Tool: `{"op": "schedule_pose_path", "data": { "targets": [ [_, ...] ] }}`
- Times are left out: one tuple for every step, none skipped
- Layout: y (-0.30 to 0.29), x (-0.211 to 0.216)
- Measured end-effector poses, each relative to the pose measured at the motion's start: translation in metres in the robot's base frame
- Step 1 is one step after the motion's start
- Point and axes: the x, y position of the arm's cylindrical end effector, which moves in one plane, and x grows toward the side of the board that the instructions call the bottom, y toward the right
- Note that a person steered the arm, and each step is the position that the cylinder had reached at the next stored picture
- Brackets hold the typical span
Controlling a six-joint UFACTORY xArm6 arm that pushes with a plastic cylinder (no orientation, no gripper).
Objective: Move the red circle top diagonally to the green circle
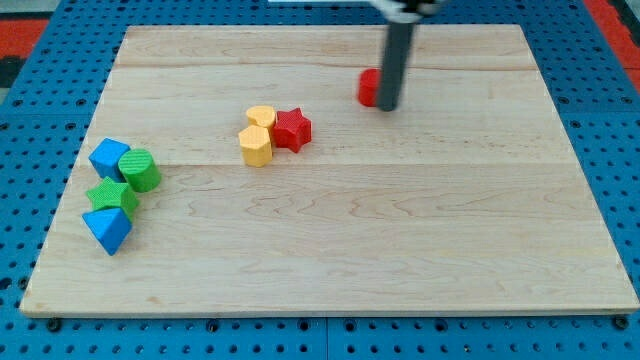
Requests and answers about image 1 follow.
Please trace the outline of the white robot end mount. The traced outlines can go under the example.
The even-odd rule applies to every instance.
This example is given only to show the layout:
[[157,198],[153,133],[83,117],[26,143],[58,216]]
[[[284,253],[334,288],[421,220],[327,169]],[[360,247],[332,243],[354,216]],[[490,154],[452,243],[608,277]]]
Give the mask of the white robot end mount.
[[394,23],[417,23],[437,14],[445,0],[369,0],[384,18]]

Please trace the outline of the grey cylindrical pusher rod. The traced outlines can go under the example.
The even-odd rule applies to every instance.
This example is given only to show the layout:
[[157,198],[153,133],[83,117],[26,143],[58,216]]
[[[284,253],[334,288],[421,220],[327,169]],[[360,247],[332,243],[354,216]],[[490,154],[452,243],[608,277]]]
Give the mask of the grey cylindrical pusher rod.
[[387,26],[376,94],[376,106],[382,111],[391,112],[398,107],[414,28],[414,23],[390,22]]

